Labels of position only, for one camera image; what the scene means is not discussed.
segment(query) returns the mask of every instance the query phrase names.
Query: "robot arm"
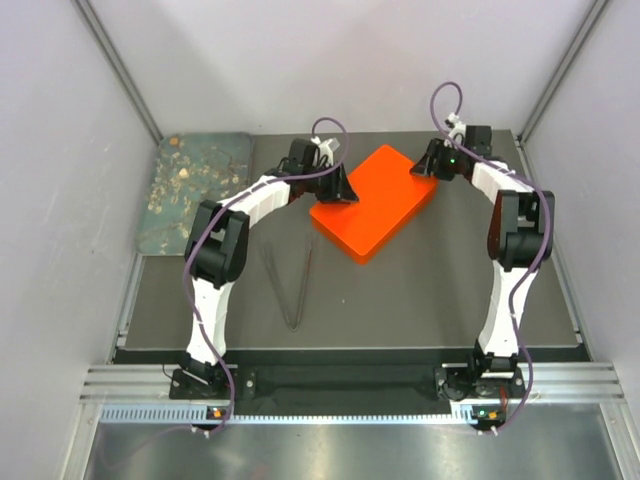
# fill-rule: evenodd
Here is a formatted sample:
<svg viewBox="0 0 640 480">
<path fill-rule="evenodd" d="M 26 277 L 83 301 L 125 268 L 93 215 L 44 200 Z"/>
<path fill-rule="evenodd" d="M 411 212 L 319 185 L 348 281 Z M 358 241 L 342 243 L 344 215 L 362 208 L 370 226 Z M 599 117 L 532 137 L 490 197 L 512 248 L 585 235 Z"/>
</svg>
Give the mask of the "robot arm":
<svg viewBox="0 0 640 480">
<path fill-rule="evenodd" d="M 317 137 L 310 141 L 296 139 L 291 144 L 289 155 L 282 159 L 278 167 L 266 172 L 252 186 L 230 199 L 220 202 L 206 200 L 198 207 L 187 242 L 185 259 L 189 258 L 194 245 L 218 211 L 224 205 L 234 202 L 233 210 L 229 209 L 224 213 L 210 238 L 198 251 L 190 272 L 194 300 L 201 314 L 202 326 L 220 355 L 226 352 L 224 331 L 227 306 L 234 282 L 242 273 L 246 262 L 251 227 L 305 192 L 314 193 L 319 201 L 325 203 L 358 201 L 343 166 L 321 177 L 300 179 L 301 175 L 320 172 L 332 166 L 333 153 L 338 147 L 339 143 L 334 138 L 324 142 Z M 278 177 L 282 181 L 274 182 Z M 198 369 L 209 364 L 209 367 L 205 368 L 207 370 L 215 365 L 217 360 L 202 338 L 199 323 L 194 315 L 191 340 L 187 347 L 189 358 L 186 363 L 192 364 L 195 361 Z"/>
<path fill-rule="evenodd" d="M 553 218 L 542 218 L 537 194 L 506 174 L 509 169 L 505 163 L 491 159 L 490 127 L 464 125 L 455 114 L 451 114 L 446 123 L 450 135 L 462 136 L 465 147 L 487 158 L 500 170 L 454 149 L 447 140 L 435 138 L 422 159 L 412 167 L 411 173 L 446 181 L 462 175 L 493 204 L 487 237 L 487 250 L 493 261 L 493 290 L 485 325 L 469 362 L 469 377 L 472 382 L 480 378 L 512 379 L 517 369 L 519 347 L 509 310 L 509 295 L 540 249 L 545 222 L 550 221 L 553 227 Z M 553 217 L 553 194 L 543 194 Z M 543 260 L 549 258 L 551 248 L 549 242 Z M 529 275 L 514 296 L 518 327 L 536 273 Z"/>
</svg>

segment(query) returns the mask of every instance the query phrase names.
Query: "metal tweezers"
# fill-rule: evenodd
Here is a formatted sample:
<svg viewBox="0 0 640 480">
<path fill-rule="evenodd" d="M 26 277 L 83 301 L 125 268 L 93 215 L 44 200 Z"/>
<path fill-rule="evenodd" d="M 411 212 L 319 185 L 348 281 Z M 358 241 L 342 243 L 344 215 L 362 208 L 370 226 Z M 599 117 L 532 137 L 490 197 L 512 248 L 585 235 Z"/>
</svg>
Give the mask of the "metal tweezers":
<svg viewBox="0 0 640 480">
<path fill-rule="evenodd" d="M 282 316 L 284 317 L 284 322 L 287 325 L 287 328 L 292 332 L 296 332 L 298 330 L 302 321 L 302 310 L 304 308 L 304 299 L 307 293 L 307 281 L 309 280 L 309 271 L 311 270 L 313 243 L 314 237 L 313 235 L 309 235 L 309 239 L 307 241 L 306 261 L 302 270 L 300 294 L 298 295 L 298 308 L 296 309 L 295 323 L 291 321 L 291 315 L 289 313 L 289 308 L 287 307 L 287 299 L 285 298 L 284 288 L 282 287 L 282 282 L 280 281 L 280 277 L 278 276 L 278 271 L 276 269 L 276 262 L 273 258 L 273 248 L 271 247 L 271 244 L 266 242 L 263 242 L 260 248 L 262 261 L 264 262 L 264 266 L 266 267 L 267 273 L 269 274 L 269 281 L 271 282 L 271 286 L 273 287 L 276 298 L 278 299 L 278 305 L 280 306 L 280 311 L 282 312 Z"/>
</svg>

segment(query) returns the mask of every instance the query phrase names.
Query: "metal frame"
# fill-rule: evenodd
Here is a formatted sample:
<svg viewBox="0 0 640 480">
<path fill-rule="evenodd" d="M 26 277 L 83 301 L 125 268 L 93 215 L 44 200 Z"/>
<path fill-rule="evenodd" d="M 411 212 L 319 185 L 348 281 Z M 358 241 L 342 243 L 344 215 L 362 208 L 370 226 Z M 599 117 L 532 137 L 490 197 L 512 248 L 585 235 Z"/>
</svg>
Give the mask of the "metal frame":
<svg viewBox="0 0 640 480">
<path fill-rule="evenodd" d="M 625 479 L 638 478 L 637 434 L 615 369 L 610 363 L 534 364 L 532 404 L 598 404 Z M 179 401 L 168 398 L 171 380 L 159 365 L 96 365 L 89 369 L 80 397 L 76 432 L 60 478 L 82 478 L 97 423 L 178 424 L 202 421 L 203 409 L 224 408 L 228 401 Z M 393 424 L 460 425 L 471 423 L 469 403 L 452 402 L 447 415 L 388 416 L 236 416 L 232 423 L 251 425 Z"/>
<path fill-rule="evenodd" d="M 131 75 L 124 65 L 116 47 L 107 34 L 95 9 L 89 0 L 71 0 L 82 19 L 89 28 L 97 45 L 105 55 L 107 62 L 113 69 L 127 97 L 132 102 L 147 131 L 156 143 L 162 139 L 162 133 L 151 115 L 144 99 L 140 95 Z M 531 138 L 540 119 L 546 112 L 550 102 L 555 97 L 560 85 L 566 78 L 576 58 L 583 50 L 588 38 L 597 22 L 602 18 L 610 0 L 595 0 L 591 4 L 578 31 L 564 52 L 555 72 L 538 98 L 532 112 L 528 116 L 522 132 L 517 136 L 520 140 L 519 151 L 523 165 L 530 177 L 535 178 L 532 166 L 526 153 L 526 141 Z M 582 315 L 575 302 L 574 290 L 567 274 L 562 253 L 556 246 L 553 261 L 558 272 L 559 281 L 574 326 L 590 345 L 588 332 L 581 322 Z M 142 273 L 144 259 L 138 255 L 135 258 L 131 276 L 127 285 L 118 329 L 113 341 L 114 350 L 124 346 L 128 324 L 133 311 L 133 304 Z M 84 476 L 89 454 L 97 431 L 98 422 L 118 421 L 113 415 L 117 409 L 120 412 L 130 412 L 135 420 L 140 409 L 157 411 L 158 409 L 177 409 L 176 411 L 201 412 L 202 407 L 225 406 L 224 401 L 188 402 L 169 400 L 168 392 L 171 380 L 164 376 L 160 366 L 131 366 L 107 365 L 95 366 L 89 370 L 79 403 L 76 419 L 75 434 L 65 458 L 63 472 L 60 478 L 77 479 Z M 611 444 L 625 479 L 640 478 L 640 441 L 624 394 L 615 374 L 614 367 L 609 363 L 547 363 L 535 364 L 534 391 L 529 400 L 531 403 L 559 404 L 559 403 L 591 403 L 599 404 Z M 464 412 L 464 405 L 454 406 L 451 416 L 439 418 L 440 423 L 456 423 L 460 421 L 457 415 Z M 256 417 L 237 418 L 241 423 L 335 423 L 335 422 L 385 422 L 430 423 L 434 418 L 403 418 L 402 416 L 376 418 L 332 418 L 322 417 Z"/>
<path fill-rule="evenodd" d="M 525 121 L 522 133 L 518 135 L 518 138 L 523 142 L 527 142 L 531 138 L 531 135 L 538 126 L 540 119 L 547 111 L 551 100 L 553 100 L 553 97 L 556 95 L 560 85 L 566 78 L 569 70 L 571 70 L 571 67 L 573 67 L 578 55 L 580 55 L 580 52 L 591 36 L 593 29 L 602 18 L 610 3 L 611 0 L 595 0 L 591 4 L 591 7 L 580 24 L 580 27 L 578 27 L 578 31 L 573 36 L 571 43 L 564 52 L 560 63 L 551 75 L 551 78 L 547 82 L 542 94 L 538 97 L 533 110 Z"/>
<path fill-rule="evenodd" d="M 160 140 L 162 140 L 162 132 L 158 128 L 158 124 L 151 115 L 142 95 L 140 95 L 138 87 L 136 87 L 129 70 L 127 70 L 127 67 L 122 61 L 118 50 L 105 30 L 100 17 L 98 17 L 98 14 L 93 8 L 93 5 L 91 5 L 89 0 L 71 0 L 71 3 L 76 7 L 78 13 L 82 17 L 82 20 L 89 28 L 91 35 L 96 41 L 96 45 L 104 54 L 107 63 L 109 63 L 109 66 L 115 73 L 124 93 L 129 97 L 133 108 L 135 108 L 136 113 L 140 117 L 140 120 L 142 120 L 142 123 L 149 132 L 149 135 L 151 135 L 151 138 L 153 138 L 153 141 L 156 142 L 156 144 L 159 144 Z"/>
</svg>

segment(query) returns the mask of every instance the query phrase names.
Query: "gray wall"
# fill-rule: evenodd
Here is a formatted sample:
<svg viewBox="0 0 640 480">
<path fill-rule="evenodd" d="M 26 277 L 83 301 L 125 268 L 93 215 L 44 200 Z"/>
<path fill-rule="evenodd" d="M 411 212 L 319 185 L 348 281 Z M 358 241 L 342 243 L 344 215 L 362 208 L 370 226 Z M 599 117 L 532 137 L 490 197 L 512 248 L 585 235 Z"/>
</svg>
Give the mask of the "gray wall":
<svg viewBox="0 0 640 480">
<path fill-rule="evenodd" d="M 0 29 L 0 478 L 55 477 L 104 361 L 153 155 L 69 1 Z"/>
<path fill-rule="evenodd" d="M 611 2 L 528 148 L 592 348 L 640 423 L 640 3 Z"/>
<path fill-rule="evenodd" d="M 298 133 L 322 115 L 431 129 L 444 80 L 463 85 L 466 121 L 517 131 L 590 2 L 92 3 L 162 131 Z"/>
</svg>

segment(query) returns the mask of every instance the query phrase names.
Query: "dark work surface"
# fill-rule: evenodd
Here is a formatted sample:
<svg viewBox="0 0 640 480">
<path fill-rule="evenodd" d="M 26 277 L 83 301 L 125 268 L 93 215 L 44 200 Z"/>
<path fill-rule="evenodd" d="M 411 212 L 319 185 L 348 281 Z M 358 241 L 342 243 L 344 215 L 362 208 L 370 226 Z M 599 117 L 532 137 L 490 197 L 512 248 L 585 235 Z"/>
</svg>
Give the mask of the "dark work surface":
<svg viewBox="0 0 640 480">
<path fill-rule="evenodd" d="M 255 389 L 237 382 L 234 413 L 238 415 L 423 415 L 451 411 L 449 402 L 438 398 L 435 370 L 428 366 L 240 367 L 238 375 L 243 370 L 253 373 Z"/>
<path fill-rule="evenodd" d="M 380 145 L 419 158 L 431 133 L 360 133 L 351 137 L 352 171 Z M 253 178 L 287 154 L 293 135 L 256 137 Z M 522 172 L 511 133 L 494 132 L 494 154 Z M 281 317 L 259 242 L 273 245 L 290 305 L 297 302 L 305 239 L 313 232 L 305 196 L 251 230 L 248 260 L 227 318 L 232 349 L 412 348 L 473 346 L 493 284 L 486 234 L 492 207 L 457 178 L 441 182 L 433 201 L 361 266 L 316 233 L 302 325 L 291 333 Z M 181 257 L 148 257 L 126 347 L 184 349 L 191 314 L 180 285 Z M 533 346 L 575 346 L 573 326 L 551 262 L 531 287 L 523 338 Z"/>
</svg>

